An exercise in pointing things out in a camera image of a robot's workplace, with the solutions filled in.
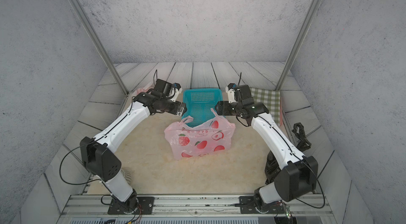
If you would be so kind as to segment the pink plastic bag apple print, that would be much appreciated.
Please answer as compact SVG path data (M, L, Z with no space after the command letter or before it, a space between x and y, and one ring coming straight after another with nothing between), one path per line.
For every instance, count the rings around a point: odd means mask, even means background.
M219 116L214 109L210 111L214 118L199 126L190 127L193 117L187 116L164 130L165 139L176 160L228 151L231 148L236 125Z

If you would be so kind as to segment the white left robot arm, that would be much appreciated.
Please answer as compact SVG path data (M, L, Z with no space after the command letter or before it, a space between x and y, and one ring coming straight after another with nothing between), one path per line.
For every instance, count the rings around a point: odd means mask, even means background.
M157 79L154 87L132 97L129 107L104 131L80 142L83 166L97 176L112 196L113 206L123 213L138 210L136 191L130 186L122 171L122 163L115 155L127 136L145 119L157 113L183 116L186 104L177 101L182 92L178 83Z

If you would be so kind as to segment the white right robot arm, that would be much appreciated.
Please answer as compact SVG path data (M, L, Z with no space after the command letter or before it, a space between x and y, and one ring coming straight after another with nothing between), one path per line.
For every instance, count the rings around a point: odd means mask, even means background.
M220 116L246 120L270 149L265 174L266 186L254 192L252 206L259 213L268 213L273 206L298 199L316 189L318 162L294 146L276 125L268 108L256 102L248 85L230 83L228 99L219 101L215 110Z

